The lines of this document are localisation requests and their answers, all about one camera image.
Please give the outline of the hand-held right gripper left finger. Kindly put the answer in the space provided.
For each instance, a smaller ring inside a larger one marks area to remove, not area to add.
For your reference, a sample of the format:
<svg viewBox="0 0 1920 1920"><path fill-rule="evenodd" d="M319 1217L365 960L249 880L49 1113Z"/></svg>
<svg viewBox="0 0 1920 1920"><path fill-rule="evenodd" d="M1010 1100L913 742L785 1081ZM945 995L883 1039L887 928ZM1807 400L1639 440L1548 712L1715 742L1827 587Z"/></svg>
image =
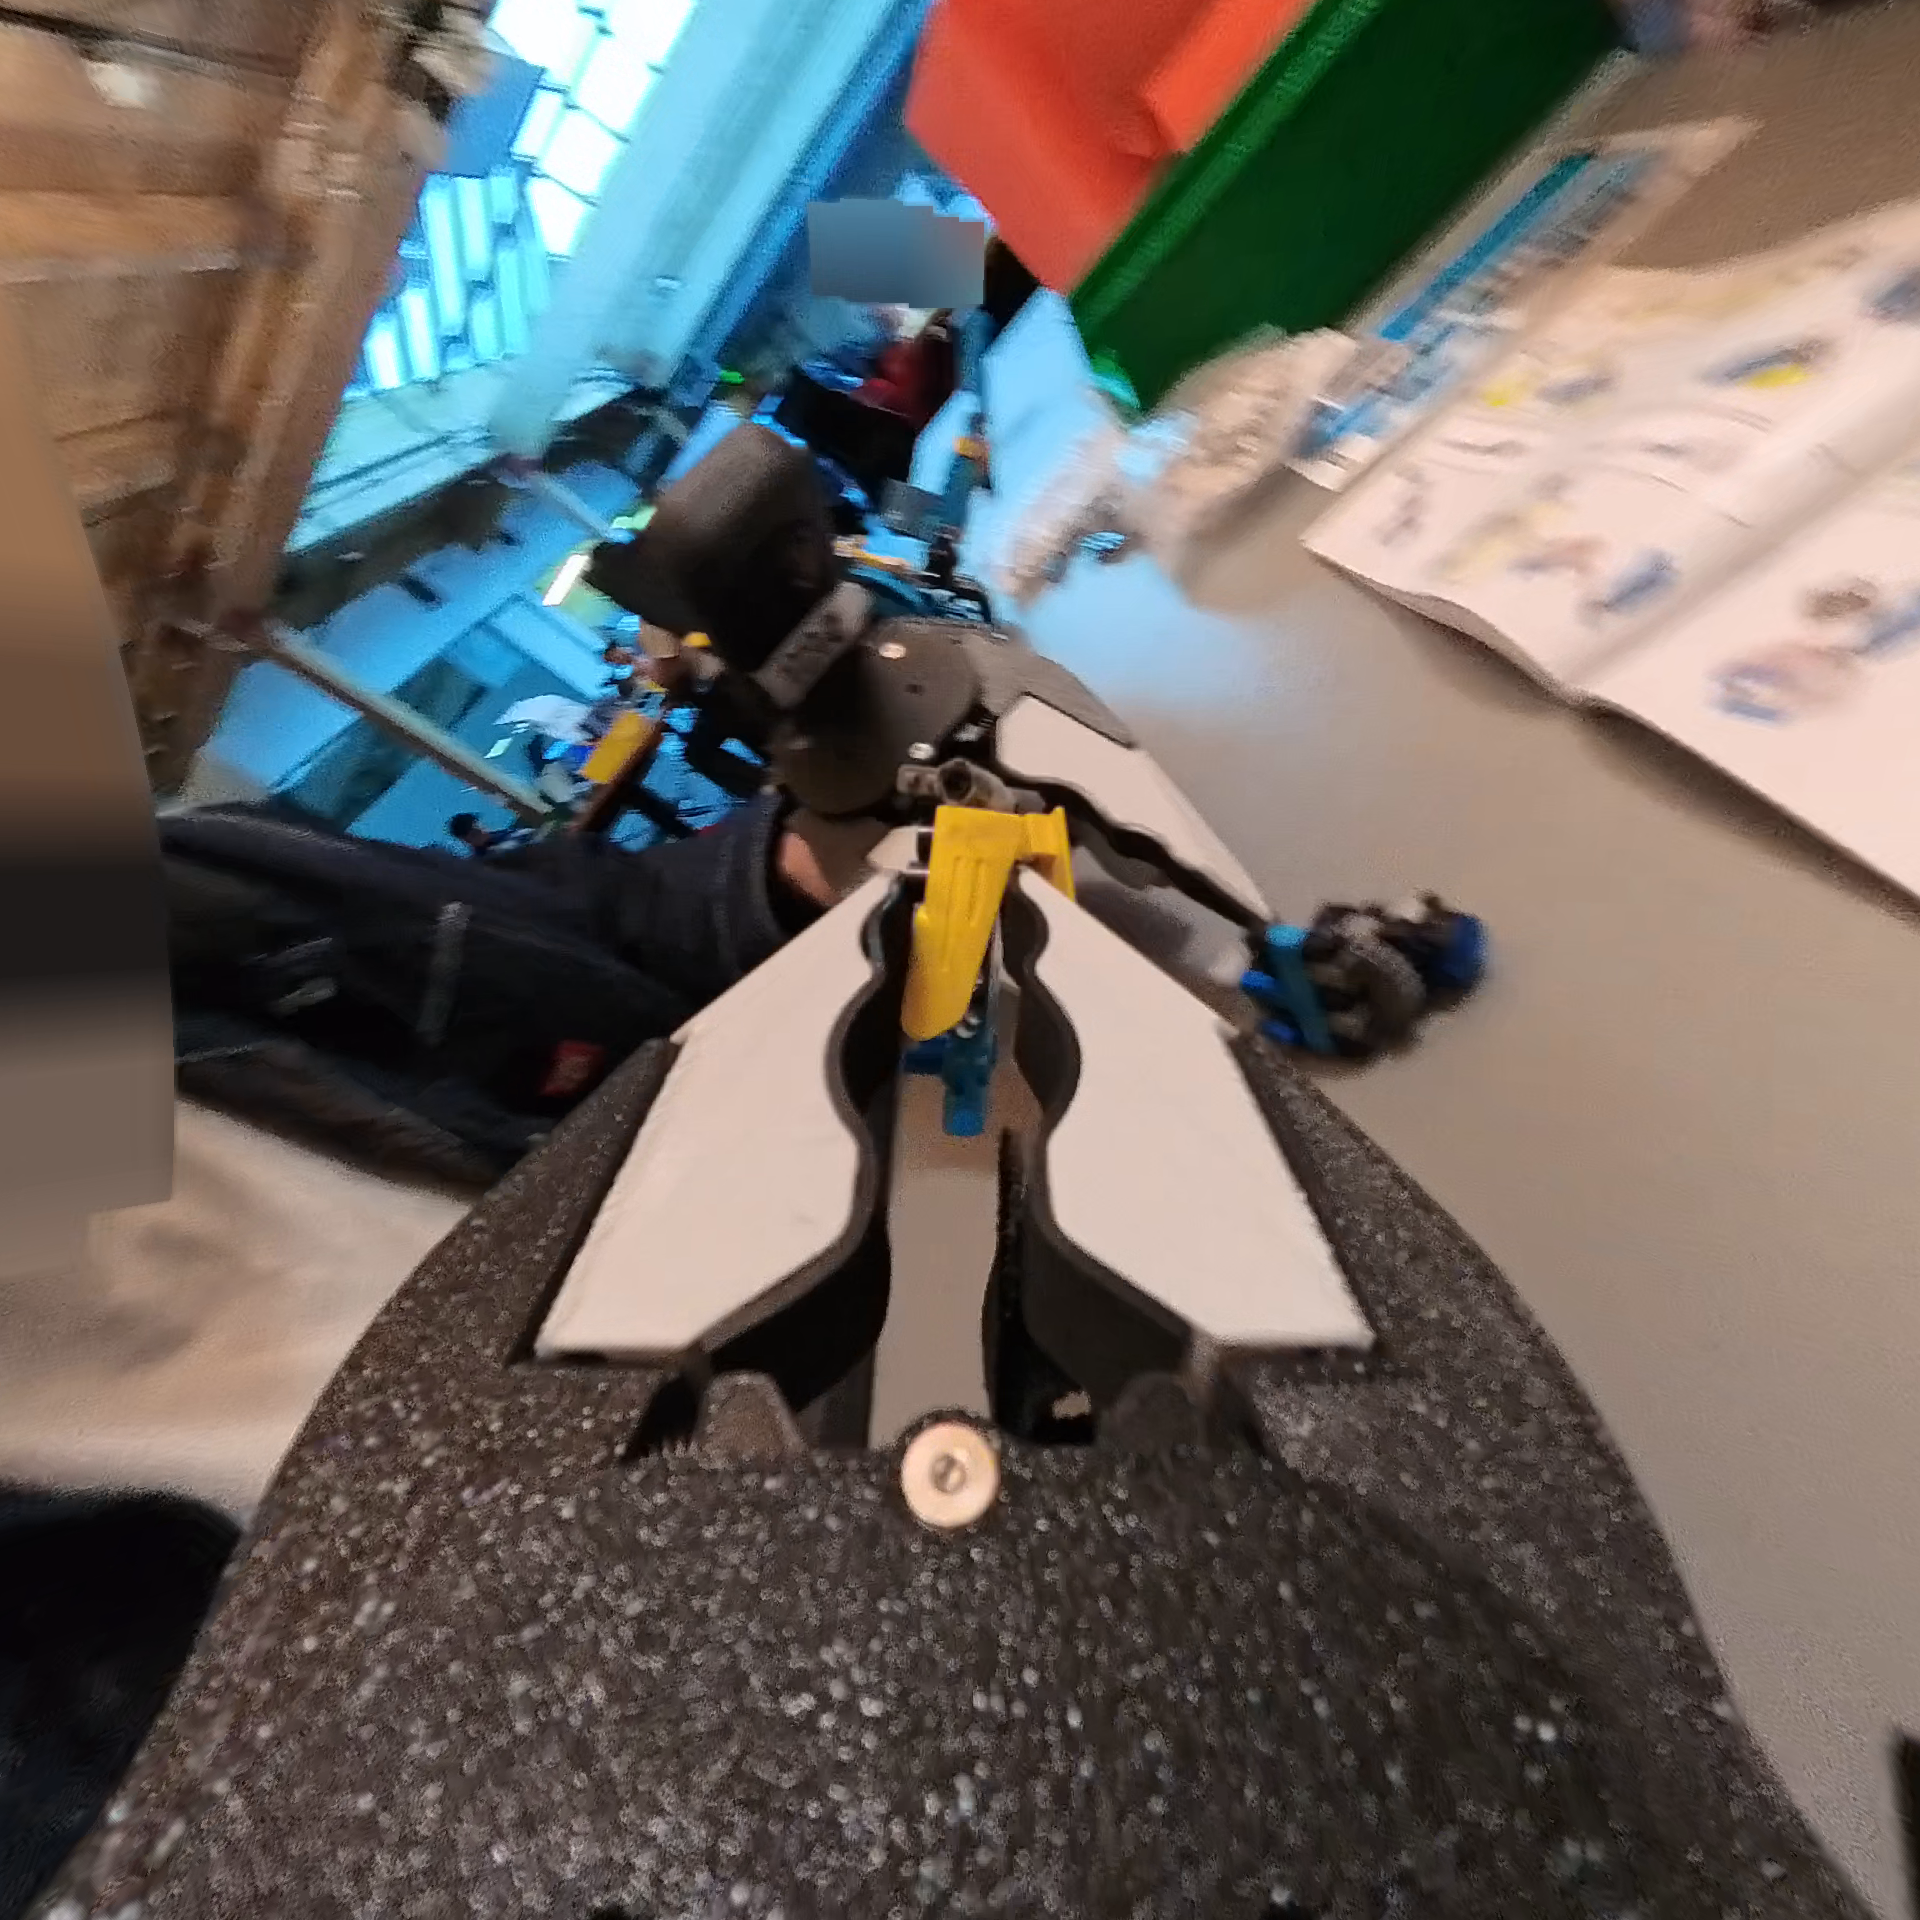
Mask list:
<svg viewBox="0 0 1920 1920"><path fill-rule="evenodd" d="M884 1222L909 920L874 870L679 1028L538 1358L718 1360L847 1268Z"/></svg>

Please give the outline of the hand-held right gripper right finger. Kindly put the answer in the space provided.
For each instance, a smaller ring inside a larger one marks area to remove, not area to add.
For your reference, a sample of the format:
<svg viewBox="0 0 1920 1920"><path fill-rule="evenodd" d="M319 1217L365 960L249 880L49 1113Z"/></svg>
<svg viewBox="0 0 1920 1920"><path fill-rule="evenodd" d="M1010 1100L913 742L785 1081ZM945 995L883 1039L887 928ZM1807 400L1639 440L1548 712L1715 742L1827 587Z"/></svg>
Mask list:
<svg viewBox="0 0 1920 1920"><path fill-rule="evenodd" d="M1366 1360L1375 1329L1230 1024L1033 872L1001 928L1039 1104L1020 1315L1044 1358L1092 1403L1140 1376L1205 1401L1239 1360Z"/></svg>

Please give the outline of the blue yellow brick assembly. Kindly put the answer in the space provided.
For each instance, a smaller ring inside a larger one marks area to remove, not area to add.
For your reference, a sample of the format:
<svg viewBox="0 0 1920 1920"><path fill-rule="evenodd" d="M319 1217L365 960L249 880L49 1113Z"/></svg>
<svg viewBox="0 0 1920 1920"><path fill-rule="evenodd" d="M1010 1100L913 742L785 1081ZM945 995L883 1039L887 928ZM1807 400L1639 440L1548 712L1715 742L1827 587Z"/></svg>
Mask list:
<svg viewBox="0 0 1920 1920"><path fill-rule="evenodd" d="M998 1059L1001 907L1020 870L1071 896L1071 838L1061 806L956 758L902 782L931 804L902 982L902 1068L945 1089L945 1131L988 1131Z"/></svg>

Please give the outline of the black blue gear brick assembly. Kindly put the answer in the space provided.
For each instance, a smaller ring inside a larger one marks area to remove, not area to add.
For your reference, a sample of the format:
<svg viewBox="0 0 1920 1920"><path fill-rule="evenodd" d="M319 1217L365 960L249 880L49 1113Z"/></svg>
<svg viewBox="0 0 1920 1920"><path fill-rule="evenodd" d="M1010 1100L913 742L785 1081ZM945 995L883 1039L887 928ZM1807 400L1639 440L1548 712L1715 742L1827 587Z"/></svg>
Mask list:
<svg viewBox="0 0 1920 1920"><path fill-rule="evenodd" d="M1475 995L1489 960L1483 918L1441 896L1325 903L1307 924L1255 937L1239 992L1270 1041L1362 1063L1404 1048L1431 1014Z"/></svg>

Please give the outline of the person's left forearm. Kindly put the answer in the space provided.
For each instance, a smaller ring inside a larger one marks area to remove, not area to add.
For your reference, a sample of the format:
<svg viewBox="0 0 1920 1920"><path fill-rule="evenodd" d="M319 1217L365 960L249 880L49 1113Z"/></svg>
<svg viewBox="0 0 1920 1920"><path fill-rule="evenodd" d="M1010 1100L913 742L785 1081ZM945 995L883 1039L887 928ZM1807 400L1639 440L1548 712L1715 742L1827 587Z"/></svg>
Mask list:
<svg viewBox="0 0 1920 1920"><path fill-rule="evenodd" d="M673 1035L786 940L761 797L677 844L453 854L204 806L157 823L177 1003L395 1055Z"/></svg>

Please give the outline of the person's left hand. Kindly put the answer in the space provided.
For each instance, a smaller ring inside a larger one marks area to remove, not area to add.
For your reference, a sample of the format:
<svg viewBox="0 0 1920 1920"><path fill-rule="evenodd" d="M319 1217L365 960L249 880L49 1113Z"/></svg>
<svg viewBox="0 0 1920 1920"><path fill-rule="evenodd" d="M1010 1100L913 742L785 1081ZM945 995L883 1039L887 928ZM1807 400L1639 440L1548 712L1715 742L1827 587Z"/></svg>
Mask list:
<svg viewBox="0 0 1920 1920"><path fill-rule="evenodd" d="M789 823L774 831L771 845L765 894L773 918L791 940L839 903L844 883L818 836Z"/></svg>

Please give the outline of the dark denim jacket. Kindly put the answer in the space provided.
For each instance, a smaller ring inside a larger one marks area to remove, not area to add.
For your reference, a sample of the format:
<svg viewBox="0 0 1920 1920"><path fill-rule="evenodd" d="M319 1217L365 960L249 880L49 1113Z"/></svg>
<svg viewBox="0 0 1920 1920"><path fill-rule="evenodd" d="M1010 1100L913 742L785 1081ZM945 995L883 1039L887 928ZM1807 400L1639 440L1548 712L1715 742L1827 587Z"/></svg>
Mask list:
<svg viewBox="0 0 1920 1920"><path fill-rule="evenodd" d="M627 1068L635 1047L565 1041L533 1081L492 1085L478 1068L365 1053L261 1012L180 1000L177 1089L330 1160L414 1184L479 1191L538 1151Z"/></svg>

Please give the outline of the crumpled clear plastic bag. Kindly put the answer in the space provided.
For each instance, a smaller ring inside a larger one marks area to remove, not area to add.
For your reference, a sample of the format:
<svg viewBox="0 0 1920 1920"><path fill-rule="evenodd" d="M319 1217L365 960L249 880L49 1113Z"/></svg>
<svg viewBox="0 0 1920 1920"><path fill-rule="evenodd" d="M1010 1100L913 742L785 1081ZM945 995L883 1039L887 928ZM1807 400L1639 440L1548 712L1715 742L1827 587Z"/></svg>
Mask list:
<svg viewBox="0 0 1920 1920"><path fill-rule="evenodd" d="M1302 448L1358 341L1322 327L1265 328L1189 373L1162 401L1167 453L1143 508L1165 550L1191 544Z"/></svg>

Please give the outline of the white garment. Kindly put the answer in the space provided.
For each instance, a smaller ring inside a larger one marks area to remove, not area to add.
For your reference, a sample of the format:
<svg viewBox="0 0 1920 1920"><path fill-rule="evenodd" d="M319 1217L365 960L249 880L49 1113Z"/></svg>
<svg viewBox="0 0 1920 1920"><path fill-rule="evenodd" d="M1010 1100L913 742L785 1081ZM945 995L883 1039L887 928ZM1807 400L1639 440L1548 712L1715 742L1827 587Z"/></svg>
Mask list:
<svg viewBox="0 0 1920 1920"><path fill-rule="evenodd" d="M178 1101L172 1192L95 1216L68 1263L4 1277L4 1483L249 1520L327 1381L471 1205Z"/></svg>

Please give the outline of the orange plastic bin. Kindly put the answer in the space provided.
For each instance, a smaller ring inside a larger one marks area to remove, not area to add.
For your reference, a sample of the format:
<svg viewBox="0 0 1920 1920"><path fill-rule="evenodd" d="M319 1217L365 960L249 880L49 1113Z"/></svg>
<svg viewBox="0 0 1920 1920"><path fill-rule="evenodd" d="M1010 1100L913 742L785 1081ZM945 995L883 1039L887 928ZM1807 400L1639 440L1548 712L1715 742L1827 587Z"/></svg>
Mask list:
<svg viewBox="0 0 1920 1920"><path fill-rule="evenodd" d="M1069 294L1307 3L939 3L905 125L1033 279Z"/></svg>

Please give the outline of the green plastic bin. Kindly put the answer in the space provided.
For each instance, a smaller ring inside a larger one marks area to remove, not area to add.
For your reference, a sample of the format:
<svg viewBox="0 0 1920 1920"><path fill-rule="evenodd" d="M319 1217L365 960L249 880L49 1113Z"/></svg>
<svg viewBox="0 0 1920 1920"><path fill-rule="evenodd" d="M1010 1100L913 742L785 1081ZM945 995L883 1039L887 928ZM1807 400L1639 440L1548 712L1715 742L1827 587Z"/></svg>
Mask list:
<svg viewBox="0 0 1920 1920"><path fill-rule="evenodd" d="M1623 45L1604 3L1322 3L1071 291L1150 412L1261 328L1334 328Z"/></svg>

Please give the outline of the blue sticker sheet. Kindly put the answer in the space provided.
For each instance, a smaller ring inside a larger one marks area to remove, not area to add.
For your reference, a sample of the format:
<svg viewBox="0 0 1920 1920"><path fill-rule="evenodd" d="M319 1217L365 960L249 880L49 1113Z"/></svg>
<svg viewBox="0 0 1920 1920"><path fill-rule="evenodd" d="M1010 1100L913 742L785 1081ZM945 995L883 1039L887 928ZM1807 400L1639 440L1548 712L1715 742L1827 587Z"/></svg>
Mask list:
<svg viewBox="0 0 1920 1920"><path fill-rule="evenodd" d="M1723 113L1567 137L1516 167L1356 321L1290 471L1330 494L1369 472L1757 127Z"/></svg>

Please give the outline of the open instruction booklet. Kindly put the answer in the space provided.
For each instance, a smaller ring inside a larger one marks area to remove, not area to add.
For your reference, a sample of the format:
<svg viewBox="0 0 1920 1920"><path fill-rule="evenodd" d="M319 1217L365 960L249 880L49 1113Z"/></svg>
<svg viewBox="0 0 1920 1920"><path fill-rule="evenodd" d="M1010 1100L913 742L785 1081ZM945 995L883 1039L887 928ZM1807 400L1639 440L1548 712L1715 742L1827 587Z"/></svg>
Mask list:
<svg viewBox="0 0 1920 1920"><path fill-rule="evenodd" d="M1582 273L1302 549L1915 899L1915 198Z"/></svg>

